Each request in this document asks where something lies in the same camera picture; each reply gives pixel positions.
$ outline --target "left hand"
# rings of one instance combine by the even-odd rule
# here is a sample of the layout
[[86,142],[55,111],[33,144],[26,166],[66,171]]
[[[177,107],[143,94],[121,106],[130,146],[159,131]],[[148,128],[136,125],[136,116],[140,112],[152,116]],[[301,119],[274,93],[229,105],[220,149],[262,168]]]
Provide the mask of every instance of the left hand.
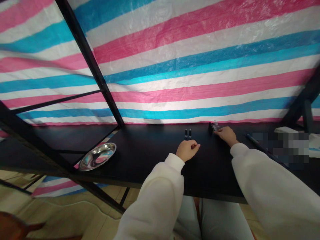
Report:
[[190,160],[199,150],[200,144],[195,140],[183,141],[180,143],[176,155],[186,162]]

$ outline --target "metal tray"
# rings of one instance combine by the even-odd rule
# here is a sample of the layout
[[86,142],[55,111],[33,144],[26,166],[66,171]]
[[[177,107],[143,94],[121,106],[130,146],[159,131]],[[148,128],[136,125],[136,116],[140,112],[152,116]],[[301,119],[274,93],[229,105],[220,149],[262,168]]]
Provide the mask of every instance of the metal tray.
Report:
[[114,143],[105,143],[95,147],[81,160],[80,171],[90,171],[106,163],[116,152],[117,146]]

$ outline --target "right hand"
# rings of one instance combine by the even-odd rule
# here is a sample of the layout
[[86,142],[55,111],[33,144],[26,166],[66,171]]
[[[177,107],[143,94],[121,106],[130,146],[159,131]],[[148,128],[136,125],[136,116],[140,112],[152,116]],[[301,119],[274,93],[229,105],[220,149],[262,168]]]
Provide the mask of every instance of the right hand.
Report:
[[190,160],[199,150],[200,144],[195,140],[183,141],[180,143],[176,155],[186,162]]
[[215,131],[214,133],[217,134],[222,140],[224,140],[230,147],[239,143],[237,141],[236,134],[230,127],[223,127],[218,131]]

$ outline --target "person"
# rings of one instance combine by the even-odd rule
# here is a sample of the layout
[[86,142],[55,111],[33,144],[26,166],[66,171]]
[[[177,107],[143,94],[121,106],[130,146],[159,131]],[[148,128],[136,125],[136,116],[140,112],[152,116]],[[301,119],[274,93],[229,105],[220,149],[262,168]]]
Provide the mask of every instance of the person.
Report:
[[[320,239],[320,197],[265,153],[239,143],[231,128],[215,134],[230,146],[242,193],[270,239]],[[195,140],[183,141],[154,167],[114,239],[254,239],[237,203],[201,199],[199,225],[181,175],[199,149]]]

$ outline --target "white sleeve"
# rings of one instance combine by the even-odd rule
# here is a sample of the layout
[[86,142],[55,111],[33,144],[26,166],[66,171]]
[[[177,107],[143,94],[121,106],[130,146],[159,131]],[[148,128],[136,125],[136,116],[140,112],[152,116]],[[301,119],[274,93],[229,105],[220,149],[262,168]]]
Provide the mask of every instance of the white sleeve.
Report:
[[247,202],[271,239],[320,239],[320,197],[265,153],[242,143],[232,166]]
[[169,239],[181,207],[184,164],[170,153],[153,168],[138,199],[123,214],[114,239]]

